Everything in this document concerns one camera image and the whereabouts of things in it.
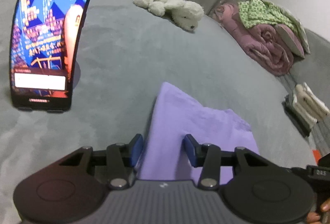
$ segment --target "green floral fabric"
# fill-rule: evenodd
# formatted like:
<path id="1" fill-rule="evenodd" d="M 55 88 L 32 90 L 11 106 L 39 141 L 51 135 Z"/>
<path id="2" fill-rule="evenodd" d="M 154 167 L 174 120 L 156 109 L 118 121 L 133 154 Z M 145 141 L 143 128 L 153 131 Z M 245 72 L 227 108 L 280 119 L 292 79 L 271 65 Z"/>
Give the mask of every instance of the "green floral fabric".
<path id="1" fill-rule="evenodd" d="M 273 4 L 271 1 L 269 0 L 261 0 L 264 4 L 271 4 L 271 5 L 275 5 Z M 286 16 L 288 19 L 291 20 L 291 22 L 296 26 L 297 30 L 298 30 L 298 38 L 301 41 L 301 45 L 303 46 L 304 50 L 306 53 L 310 54 L 310 48 L 308 45 L 308 40 L 307 40 L 307 35 L 305 32 L 305 28 L 303 27 L 303 25 L 301 24 L 300 20 L 298 18 L 296 18 L 293 14 L 291 14 L 291 12 L 287 9 L 285 9 L 284 7 L 281 7 L 278 5 L 278 7 L 281 10 L 281 13 Z"/>
<path id="2" fill-rule="evenodd" d="M 246 28 L 258 24 L 285 24 L 298 36 L 296 25 L 285 15 L 280 8 L 271 2 L 261 0 L 240 1 L 238 3 L 240 20 Z"/>

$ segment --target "device logo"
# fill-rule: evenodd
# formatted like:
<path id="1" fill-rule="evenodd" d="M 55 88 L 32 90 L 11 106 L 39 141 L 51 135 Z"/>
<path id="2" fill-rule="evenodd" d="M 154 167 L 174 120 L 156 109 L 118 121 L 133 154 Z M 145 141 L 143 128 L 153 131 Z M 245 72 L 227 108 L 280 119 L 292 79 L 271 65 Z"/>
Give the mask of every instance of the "device logo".
<path id="1" fill-rule="evenodd" d="M 30 98 L 29 102 L 36 102 L 36 103 L 49 103 L 49 100 L 47 99 L 35 99 L 35 98 Z"/>
<path id="2" fill-rule="evenodd" d="M 165 189 L 168 187 L 168 184 L 166 182 L 164 182 L 163 184 L 159 185 L 161 188 Z"/>
<path id="3" fill-rule="evenodd" d="M 326 171 L 319 170 L 319 169 L 316 169 L 316 174 L 318 176 L 326 176 L 327 175 L 327 172 Z"/>

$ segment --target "colorful screen display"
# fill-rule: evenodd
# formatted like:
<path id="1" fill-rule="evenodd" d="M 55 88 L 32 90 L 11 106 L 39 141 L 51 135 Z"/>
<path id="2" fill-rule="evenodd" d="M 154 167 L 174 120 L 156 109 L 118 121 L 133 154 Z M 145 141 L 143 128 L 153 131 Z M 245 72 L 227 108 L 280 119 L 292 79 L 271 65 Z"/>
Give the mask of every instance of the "colorful screen display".
<path id="1" fill-rule="evenodd" d="M 88 0 L 18 0 L 10 75 L 15 94 L 68 97 L 75 45 Z"/>

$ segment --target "folded clothes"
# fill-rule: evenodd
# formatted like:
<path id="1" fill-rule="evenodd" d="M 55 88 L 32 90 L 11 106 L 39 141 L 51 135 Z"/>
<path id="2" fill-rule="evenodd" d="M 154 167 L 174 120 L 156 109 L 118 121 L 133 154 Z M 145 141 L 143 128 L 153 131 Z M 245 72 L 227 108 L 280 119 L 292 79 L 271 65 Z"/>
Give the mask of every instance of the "folded clothes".
<path id="1" fill-rule="evenodd" d="M 311 133 L 311 129 L 308 125 L 308 123 L 295 111 L 295 109 L 292 106 L 293 102 L 293 94 L 289 94 L 285 97 L 284 101 L 284 111 L 286 115 L 289 117 L 293 125 L 297 128 L 299 133 L 303 137 L 309 137 Z"/>
<path id="2" fill-rule="evenodd" d="M 295 87 L 295 92 L 297 95 L 297 101 L 301 106 L 303 106 L 304 109 L 314 118 L 317 119 L 317 121 L 321 121 L 324 119 L 327 114 L 320 109 L 318 104 L 313 100 L 313 98 L 305 92 L 303 86 L 301 84 L 297 84 Z"/>
<path id="3" fill-rule="evenodd" d="M 274 28 L 293 54 L 305 58 L 304 49 L 301 45 L 300 40 L 287 25 L 277 24 L 274 26 Z"/>
<path id="4" fill-rule="evenodd" d="M 203 107 L 177 87 L 163 83 L 152 114 L 145 150 L 136 166 L 144 180 L 188 180 L 198 182 L 202 168 L 193 168 L 182 148 L 186 134 L 198 143 L 211 143 L 222 150 L 238 146 L 258 153 L 251 128 L 232 110 Z M 222 167 L 220 183 L 233 177 L 232 167 Z"/>
<path id="5" fill-rule="evenodd" d="M 293 64 L 293 54 L 271 25 L 259 24 L 247 30 L 235 4 L 216 8 L 213 19 L 220 22 L 244 52 L 263 68 L 275 76 L 288 73 Z"/>
<path id="6" fill-rule="evenodd" d="M 247 29 L 259 24 L 285 24 L 294 34 L 298 35 L 297 27 L 293 22 L 282 14 L 278 6 L 271 2 L 264 3 L 262 0 L 240 1 L 238 7 L 240 20 Z"/>
<path id="7" fill-rule="evenodd" d="M 328 107 L 324 104 L 324 102 L 322 102 L 320 99 L 318 99 L 313 92 L 311 91 L 311 89 L 308 87 L 307 83 L 303 83 L 303 88 L 304 91 L 313 99 L 313 101 L 318 105 L 319 109 L 326 115 L 328 116 L 330 114 L 330 110 L 328 109 Z"/>
<path id="8" fill-rule="evenodd" d="M 317 119 L 315 119 L 313 116 L 311 116 L 304 107 L 298 103 L 296 93 L 293 93 L 293 102 L 292 106 L 295 109 L 297 113 L 300 114 L 300 116 L 308 123 L 310 129 L 314 127 L 314 125 L 317 123 Z"/>
<path id="9" fill-rule="evenodd" d="M 261 0 L 264 4 L 268 4 L 268 5 L 275 5 L 274 3 L 272 3 L 269 0 Z M 298 35 L 297 37 L 300 39 L 301 45 L 302 47 L 305 49 L 306 53 L 310 54 L 310 48 L 308 45 L 308 40 L 307 40 L 307 35 L 305 32 L 305 28 L 303 27 L 303 25 L 301 24 L 300 20 L 298 18 L 296 18 L 288 9 L 285 9 L 284 7 L 281 7 L 279 5 L 275 5 L 277 6 L 281 13 L 286 16 L 289 20 L 291 20 L 291 22 L 296 26 L 297 31 L 298 31 Z"/>

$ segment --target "plush toy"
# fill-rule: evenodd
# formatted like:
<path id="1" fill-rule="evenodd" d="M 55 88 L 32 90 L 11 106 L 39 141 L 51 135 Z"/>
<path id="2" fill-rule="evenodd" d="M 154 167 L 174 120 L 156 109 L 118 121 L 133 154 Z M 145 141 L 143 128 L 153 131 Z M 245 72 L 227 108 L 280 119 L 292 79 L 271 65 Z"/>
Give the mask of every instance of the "plush toy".
<path id="1" fill-rule="evenodd" d="M 134 0 L 133 3 L 156 16 L 163 16 L 170 12 L 173 21 L 186 31 L 193 31 L 202 19 L 202 6 L 192 1 L 184 0 Z"/>

